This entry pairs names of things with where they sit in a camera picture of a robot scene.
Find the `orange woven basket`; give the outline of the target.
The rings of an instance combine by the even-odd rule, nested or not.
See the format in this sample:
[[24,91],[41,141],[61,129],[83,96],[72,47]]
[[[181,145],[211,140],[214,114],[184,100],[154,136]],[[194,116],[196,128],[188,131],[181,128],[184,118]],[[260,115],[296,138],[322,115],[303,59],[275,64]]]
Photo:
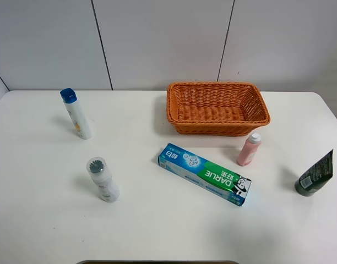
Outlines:
[[246,136],[271,117],[258,88],[247,82],[174,82],[166,116],[180,134]]

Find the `dark green tube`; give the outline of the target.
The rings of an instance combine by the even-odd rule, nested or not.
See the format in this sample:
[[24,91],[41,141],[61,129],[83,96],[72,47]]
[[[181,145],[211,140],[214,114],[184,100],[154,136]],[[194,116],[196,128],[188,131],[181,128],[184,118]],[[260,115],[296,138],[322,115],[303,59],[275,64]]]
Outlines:
[[305,197],[319,191],[333,177],[333,150],[305,171],[295,182],[296,191]]

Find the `white bottle blue cap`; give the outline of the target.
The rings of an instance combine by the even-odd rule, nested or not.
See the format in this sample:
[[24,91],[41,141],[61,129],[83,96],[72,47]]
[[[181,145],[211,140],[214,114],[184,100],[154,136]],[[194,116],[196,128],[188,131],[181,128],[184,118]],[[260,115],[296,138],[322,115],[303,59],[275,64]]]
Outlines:
[[79,137],[84,140],[90,139],[92,132],[75,91],[66,88],[60,91],[60,95]]

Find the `pink bottle white cap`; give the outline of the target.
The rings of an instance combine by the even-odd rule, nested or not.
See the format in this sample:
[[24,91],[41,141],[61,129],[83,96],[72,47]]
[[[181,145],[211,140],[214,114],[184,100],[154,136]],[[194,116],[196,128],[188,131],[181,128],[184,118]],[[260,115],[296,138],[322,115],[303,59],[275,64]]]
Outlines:
[[243,148],[238,156],[237,163],[240,166],[246,166],[253,160],[254,155],[260,144],[262,143],[262,137],[257,134],[251,134],[245,141]]

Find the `blue green toothpaste box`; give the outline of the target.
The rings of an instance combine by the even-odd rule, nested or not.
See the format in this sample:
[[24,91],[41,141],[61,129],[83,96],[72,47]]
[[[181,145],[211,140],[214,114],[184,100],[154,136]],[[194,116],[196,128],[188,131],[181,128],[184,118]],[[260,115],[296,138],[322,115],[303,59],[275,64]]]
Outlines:
[[242,206],[252,181],[174,144],[167,144],[158,155],[158,165],[173,174]]

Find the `white bottle clear brush cap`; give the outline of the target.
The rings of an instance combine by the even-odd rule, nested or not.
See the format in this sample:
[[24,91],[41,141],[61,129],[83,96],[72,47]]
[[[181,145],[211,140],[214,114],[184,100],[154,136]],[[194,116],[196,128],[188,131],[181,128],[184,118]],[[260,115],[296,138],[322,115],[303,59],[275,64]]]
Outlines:
[[88,161],[86,169],[98,187],[101,198],[106,202],[115,202],[119,197],[119,188],[112,179],[106,161],[102,157],[94,157]]

